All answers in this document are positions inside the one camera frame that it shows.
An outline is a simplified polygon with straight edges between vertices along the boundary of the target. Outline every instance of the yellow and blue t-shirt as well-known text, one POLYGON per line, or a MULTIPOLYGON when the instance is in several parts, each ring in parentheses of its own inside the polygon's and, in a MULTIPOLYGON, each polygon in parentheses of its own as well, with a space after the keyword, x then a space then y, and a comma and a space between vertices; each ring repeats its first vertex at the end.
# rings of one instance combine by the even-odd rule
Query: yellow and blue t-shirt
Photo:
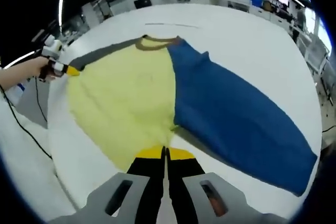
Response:
POLYGON ((317 156, 287 114, 250 83, 184 39, 149 36, 71 62, 68 83, 78 125, 114 164, 169 146, 183 127, 228 165, 302 195, 317 156))

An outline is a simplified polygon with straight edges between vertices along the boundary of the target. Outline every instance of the white cloth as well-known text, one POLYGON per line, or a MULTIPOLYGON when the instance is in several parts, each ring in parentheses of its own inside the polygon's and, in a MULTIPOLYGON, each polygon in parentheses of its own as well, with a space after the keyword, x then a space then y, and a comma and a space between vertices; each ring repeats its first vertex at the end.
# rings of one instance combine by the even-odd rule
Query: white cloth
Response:
MULTIPOLYGON (((50 153, 47 130, 13 110, 21 125, 50 153)), ((75 210, 54 174, 53 162, 20 128, 2 95, 0 116, 1 158, 18 192, 44 221, 73 214, 75 210)))

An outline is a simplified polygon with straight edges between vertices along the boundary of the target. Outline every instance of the white table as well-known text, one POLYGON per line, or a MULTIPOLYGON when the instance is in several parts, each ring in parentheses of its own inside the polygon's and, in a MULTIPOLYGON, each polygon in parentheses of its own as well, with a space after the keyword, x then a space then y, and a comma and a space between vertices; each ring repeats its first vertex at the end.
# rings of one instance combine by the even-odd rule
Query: white table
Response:
MULTIPOLYGON (((319 156, 321 115, 310 71, 299 49, 284 29, 238 10, 195 4, 172 4, 134 10, 106 20, 75 41, 61 56, 69 63, 98 48, 149 34, 186 39, 212 61, 238 74, 272 99, 294 121, 319 156)), ((74 202, 83 207, 87 196, 118 170, 85 135, 69 112, 67 77, 51 84, 49 140, 56 171, 74 202)), ((192 152, 206 172, 216 172, 243 191, 247 202, 261 212, 291 217, 301 197, 263 183, 204 154, 175 136, 172 146, 192 152)))

